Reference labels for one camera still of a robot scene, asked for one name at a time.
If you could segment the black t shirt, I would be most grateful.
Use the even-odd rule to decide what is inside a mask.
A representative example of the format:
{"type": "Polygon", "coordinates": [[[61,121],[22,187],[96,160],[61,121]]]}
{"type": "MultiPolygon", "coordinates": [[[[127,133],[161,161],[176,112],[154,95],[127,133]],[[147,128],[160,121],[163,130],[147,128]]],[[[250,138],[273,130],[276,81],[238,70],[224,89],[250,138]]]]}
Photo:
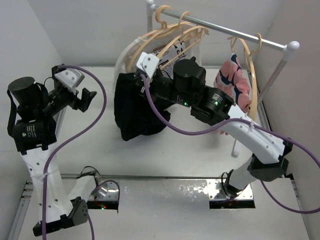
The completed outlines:
{"type": "Polygon", "coordinates": [[[120,73],[114,91],[114,119],[124,141],[160,133],[166,125],[153,112],[133,73],[120,73]]]}

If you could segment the beige hanger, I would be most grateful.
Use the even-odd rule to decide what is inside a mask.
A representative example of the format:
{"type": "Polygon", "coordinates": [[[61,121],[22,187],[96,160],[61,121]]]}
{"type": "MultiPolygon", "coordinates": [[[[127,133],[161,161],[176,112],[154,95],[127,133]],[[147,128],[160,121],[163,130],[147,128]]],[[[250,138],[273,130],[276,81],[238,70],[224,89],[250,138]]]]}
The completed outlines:
{"type": "MultiPolygon", "coordinates": [[[[160,23],[161,26],[158,29],[151,30],[148,33],[139,36],[143,40],[146,40],[139,48],[138,50],[134,53],[132,59],[129,62],[129,67],[131,68],[133,66],[134,61],[137,62],[138,58],[140,57],[141,53],[143,52],[143,48],[151,42],[153,39],[160,39],[160,38],[165,38],[165,37],[172,37],[173,39],[179,34],[178,30],[178,22],[175,24],[167,24],[166,21],[160,19],[160,14],[163,13],[163,10],[169,9],[171,10],[172,8],[168,5],[161,5],[160,8],[155,12],[155,20],[156,22],[160,23]]],[[[182,26],[183,28],[189,29],[191,28],[190,26],[187,25],[188,21],[182,21],[182,26]]]]}
{"type": "Polygon", "coordinates": [[[250,50],[248,47],[246,41],[242,38],[230,36],[227,39],[230,40],[230,49],[232,53],[235,53],[235,43],[237,40],[241,42],[243,45],[243,55],[244,55],[244,61],[245,65],[248,69],[248,71],[251,74],[251,90],[252,90],[252,96],[251,96],[251,104],[248,112],[248,116],[252,120],[256,120],[258,115],[258,86],[257,86],[257,78],[256,78],[256,71],[255,71],[255,65],[253,61],[253,55],[258,54],[262,47],[262,36],[260,33],[256,33],[255,36],[258,38],[258,48],[255,50],[250,50]]]}
{"type": "Polygon", "coordinates": [[[182,20],[185,16],[189,16],[190,12],[189,11],[185,11],[179,18],[178,24],[177,24],[177,29],[179,30],[178,35],[171,40],[157,55],[158,58],[161,58],[163,56],[163,54],[165,53],[165,51],[171,47],[174,44],[180,43],[182,41],[184,41],[185,43],[185,50],[183,52],[181,52],[179,55],[181,55],[182,53],[186,53],[186,57],[187,57],[187,53],[190,49],[192,49],[194,46],[196,46],[197,44],[199,44],[202,40],[202,38],[205,35],[209,35],[209,30],[204,27],[204,26],[200,26],[200,25],[191,25],[189,22],[187,22],[187,25],[190,27],[188,29],[184,29],[184,27],[182,26],[182,20]]]}

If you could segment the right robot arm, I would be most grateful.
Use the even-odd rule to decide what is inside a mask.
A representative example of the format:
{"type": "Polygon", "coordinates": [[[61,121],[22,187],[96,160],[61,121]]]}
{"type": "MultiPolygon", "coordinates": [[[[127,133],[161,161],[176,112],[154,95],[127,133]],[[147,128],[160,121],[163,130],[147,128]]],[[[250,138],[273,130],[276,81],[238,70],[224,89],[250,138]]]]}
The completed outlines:
{"type": "Polygon", "coordinates": [[[162,75],[159,62],[158,57],[144,52],[136,67],[149,105],[161,122],[187,136],[221,129],[252,152],[247,162],[232,169],[221,182],[221,191],[227,198],[236,198],[256,180],[271,182],[286,173],[289,162],[285,156],[292,151],[293,144],[262,129],[221,89],[207,86],[206,70],[196,63],[195,57],[178,61],[173,66],[172,78],[162,75]],[[190,108],[190,114],[211,129],[198,132],[178,129],[160,114],[152,97],[190,108]]]}

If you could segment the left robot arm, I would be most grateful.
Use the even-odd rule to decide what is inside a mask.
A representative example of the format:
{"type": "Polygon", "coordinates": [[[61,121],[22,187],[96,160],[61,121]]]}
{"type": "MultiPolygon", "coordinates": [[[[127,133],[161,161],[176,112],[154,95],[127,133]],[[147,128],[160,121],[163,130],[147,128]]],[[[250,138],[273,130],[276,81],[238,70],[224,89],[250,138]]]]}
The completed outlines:
{"type": "Polygon", "coordinates": [[[7,88],[11,104],[7,132],[28,168],[39,207],[32,231],[43,239],[88,222],[87,202],[98,186],[98,172],[93,170],[79,174],[71,192],[66,192],[56,160],[66,107],[85,112],[96,92],[77,90],[85,77],[80,67],[62,64],[51,71],[52,91],[31,76],[18,78],[7,88]]]}

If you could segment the newspaper print t shirt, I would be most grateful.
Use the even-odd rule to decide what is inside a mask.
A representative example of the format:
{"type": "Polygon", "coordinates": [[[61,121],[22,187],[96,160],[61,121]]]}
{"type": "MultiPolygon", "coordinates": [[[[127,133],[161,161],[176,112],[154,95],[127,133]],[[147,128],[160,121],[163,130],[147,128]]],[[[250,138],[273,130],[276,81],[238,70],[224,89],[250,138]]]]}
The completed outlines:
{"type": "Polygon", "coordinates": [[[186,58],[186,53],[182,53],[184,50],[186,49],[186,45],[185,42],[179,42],[177,44],[173,44],[172,46],[170,46],[162,55],[162,57],[160,57],[159,59],[159,68],[166,65],[170,60],[172,60],[172,62],[170,62],[169,64],[167,64],[163,69],[166,71],[171,71],[173,68],[173,65],[182,59],[186,58]]]}

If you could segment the white t shirt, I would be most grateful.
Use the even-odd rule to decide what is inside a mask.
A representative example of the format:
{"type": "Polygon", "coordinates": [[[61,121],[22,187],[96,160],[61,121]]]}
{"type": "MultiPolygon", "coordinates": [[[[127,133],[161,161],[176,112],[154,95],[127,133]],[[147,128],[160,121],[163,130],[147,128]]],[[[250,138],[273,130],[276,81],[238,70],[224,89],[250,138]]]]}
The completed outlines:
{"type": "MultiPolygon", "coordinates": [[[[150,41],[142,51],[147,54],[153,54],[155,56],[172,40],[172,37],[164,37],[164,38],[155,38],[150,41]]],[[[136,68],[136,60],[133,61],[133,66],[130,68],[129,63],[134,56],[134,53],[140,48],[140,46],[146,42],[145,39],[138,37],[131,44],[129,44],[119,55],[115,67],[114,67],[114,81],[117,81],[117,78],[120,73],[134,73],[136,68]]],[[[196,57],[196,63],[198,65],[202,65],[201,59],[201,49],[200,44],[194,45],[192,49],[187,52],[187,57],[185,59],[190,59],[191,57],[196,57]]],[[[169,76],[173,77],[173,68],[169,71],[164,70],[169,76]]]]}

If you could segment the pink patterned t shirt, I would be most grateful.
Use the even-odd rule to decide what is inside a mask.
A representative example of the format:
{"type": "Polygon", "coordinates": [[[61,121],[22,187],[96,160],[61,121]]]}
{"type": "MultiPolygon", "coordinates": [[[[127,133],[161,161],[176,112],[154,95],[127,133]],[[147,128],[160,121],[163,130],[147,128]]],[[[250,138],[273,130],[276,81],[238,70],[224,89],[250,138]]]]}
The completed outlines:
{"type": "Polygon", "coordinates": [[[243,77],[236,53],[232,53],[220,67],[213,84],[215,88],[219,88],[230,96],[245,114],[249,112],[251,88],[247,79],[243,77]]]}

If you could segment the metal clothes rack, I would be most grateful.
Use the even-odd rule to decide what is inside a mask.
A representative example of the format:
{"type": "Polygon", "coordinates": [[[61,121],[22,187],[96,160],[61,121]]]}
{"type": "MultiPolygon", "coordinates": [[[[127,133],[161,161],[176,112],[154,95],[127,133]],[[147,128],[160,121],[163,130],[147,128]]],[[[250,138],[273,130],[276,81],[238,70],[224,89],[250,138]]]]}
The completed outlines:
{"type": "MultiPolygon", "coordinates": [[[[147,31],[152,31],[153,30],[153,13],[156,12],[160,6],[157,6],[154,3],[154,0],[145,0],[145,4],[146,4],[146,16],[147,16],[147,31]]],[[[182,13],[179,13],[177,11],[171,10],[171,9],[164,9],[163,14],[179,19],[182,15],[182,13]]],[[[211,30],[214,31],[218,31],[220,33],[224,33],[230,36],[234,36],[243,40],[247,40],[251,43],[256,43],[259,44],[259,40],[255,35],[250,35],[250,34],[246,34],[237,30],[233,30],[224,26],[220,26],[193,16],[185,16],[183,18],[183,20],[188,21],[190,23],[193,24],[197,24],[206,28],[209,28],[211,30]]],[[[266,93],[269,91],[269,89],[271,88],[271,86],[273,85],[273,83],[275,82],[275,80],[277,79],[277,77],[279,76],[279,74],[281,73],[281,71],[283,70],[283,68],[285,67],[285,65],[287,64],[287,62],[289,62],[293,56],[295,55],[295,53],[297,52],[297,50],[299,50],[300,48],[300,43],[298,41],[291,41],[290,43],[283,45],[280,43],[276,43],[273,41],[269,41],[266,39],[262,38],[262,46],[266,46],[278,51],[282,52],[282,59],[280,60],[280,62],[278,63],[278,65],[276,66],[275,70],[273,71],[271,77],[269,78],[268,82],[265,84],[265,86],[263,87],[263,89],[259,92],[258,95],[258,106],[262,103],[264,96],[266,95],[266,93]]],[[[232,148],[232,156],[237,158],[240,154],[240,142],[237,140],[234,140],[234,144],[233,144],[233,148],[232,148]]]]}

